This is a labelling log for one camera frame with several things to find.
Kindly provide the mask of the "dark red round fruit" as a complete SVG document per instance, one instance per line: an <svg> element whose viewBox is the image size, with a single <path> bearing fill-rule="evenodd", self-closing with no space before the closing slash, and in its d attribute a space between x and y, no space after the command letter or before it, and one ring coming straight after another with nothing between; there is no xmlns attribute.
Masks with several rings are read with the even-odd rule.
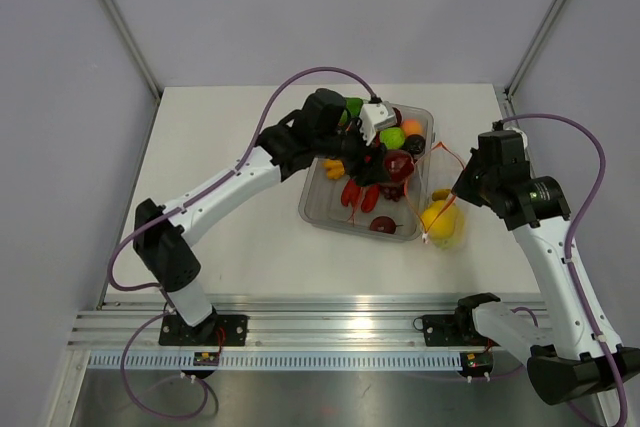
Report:
<svg viewBox="0 0 640 427"><path fill-rule="evenodd" d="M378 216L374 218L369 224L370 231L389 235L395 234L399 227L401 227L401 224L397 224L391 217L388 216Z"/></svg>

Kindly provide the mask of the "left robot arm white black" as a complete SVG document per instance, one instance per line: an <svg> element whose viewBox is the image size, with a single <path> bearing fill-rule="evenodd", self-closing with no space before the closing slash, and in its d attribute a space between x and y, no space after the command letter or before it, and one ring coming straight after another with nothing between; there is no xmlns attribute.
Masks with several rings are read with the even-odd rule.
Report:
<svg viewBox="0 0 640 427"><path fill-rule="evenodd" d="M357 184L387 182L387 148L376 136L397 115L377 97L357 114L339 93L320 88L278 123L259 129L248 151L209 184L165 205L147 199L135 210L133 249L174 309L180 345L222 343L223 323L198 281L201 264L192 248L220 220L260 192L308 169L318 157L340 161Z"/></svg>

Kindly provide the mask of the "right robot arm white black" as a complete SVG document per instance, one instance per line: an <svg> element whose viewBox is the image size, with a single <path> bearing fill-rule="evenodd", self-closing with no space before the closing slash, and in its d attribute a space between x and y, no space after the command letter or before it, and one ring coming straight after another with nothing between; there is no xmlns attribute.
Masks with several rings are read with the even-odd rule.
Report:
<svg viewBox="0 0 640 427"><path fill-rule="evenodd" d="M534 273L551 327L537 328L498 296L481 293L460 299L449 315L422 316L427 345L496 344L525 366L549 405L611 390L638 375L638 348L623 345L567 237L572 217L562 189L551 177L531 176L520 133L480 134L453 192L504 221Z"/></svg>

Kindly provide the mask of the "clear zip bag orange zipper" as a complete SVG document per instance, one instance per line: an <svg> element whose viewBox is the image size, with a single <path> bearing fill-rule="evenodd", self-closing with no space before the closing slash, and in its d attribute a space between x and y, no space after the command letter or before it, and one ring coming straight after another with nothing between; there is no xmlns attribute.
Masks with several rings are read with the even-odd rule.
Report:
<svg viewBox="0 0 640 427"><path fill-rule="evenodd" d="M404 184L409 210L427 246L453 252L465 243L469 208L453 192L465 167L459 154L437 141L416 161L414 174Z"/></svg>

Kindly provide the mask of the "red apple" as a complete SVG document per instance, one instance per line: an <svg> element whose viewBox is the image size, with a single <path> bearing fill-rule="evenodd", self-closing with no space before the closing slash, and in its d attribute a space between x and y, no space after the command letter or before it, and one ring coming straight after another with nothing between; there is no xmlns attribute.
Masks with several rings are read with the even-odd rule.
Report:
<svg viewBox="0 0 640 427"><path fill-rule="evenodd" d="M415 171L412 155L404 150L390 150L386 153L383 166L388 174L387 183L400 184L410 178Z"/></svg>

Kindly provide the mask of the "yellow lemon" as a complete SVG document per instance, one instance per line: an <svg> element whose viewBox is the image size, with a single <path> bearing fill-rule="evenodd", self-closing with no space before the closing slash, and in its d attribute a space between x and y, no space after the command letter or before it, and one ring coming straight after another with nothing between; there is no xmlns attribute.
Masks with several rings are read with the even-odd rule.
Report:
<svg viewBox="0 0 640 427"><path fill-rule="evenodd" d="M450 239L456 230L459 209L448 201L433 202L422 214L421 221L431 241Z"/></svg>

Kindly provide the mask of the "yellow banana bunch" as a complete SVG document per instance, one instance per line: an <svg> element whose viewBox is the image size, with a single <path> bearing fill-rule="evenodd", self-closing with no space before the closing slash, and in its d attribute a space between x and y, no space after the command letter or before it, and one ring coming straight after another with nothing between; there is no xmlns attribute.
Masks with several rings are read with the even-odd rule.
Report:
<svg viewBox="0 0 640 427"><path fill-rule="evenodd" d="M432 194L431 194L431 199L436 202L436 201L444 201L447 200L449 198L451 194L451 190L450 189L438 189L435 190Z"/></svg>

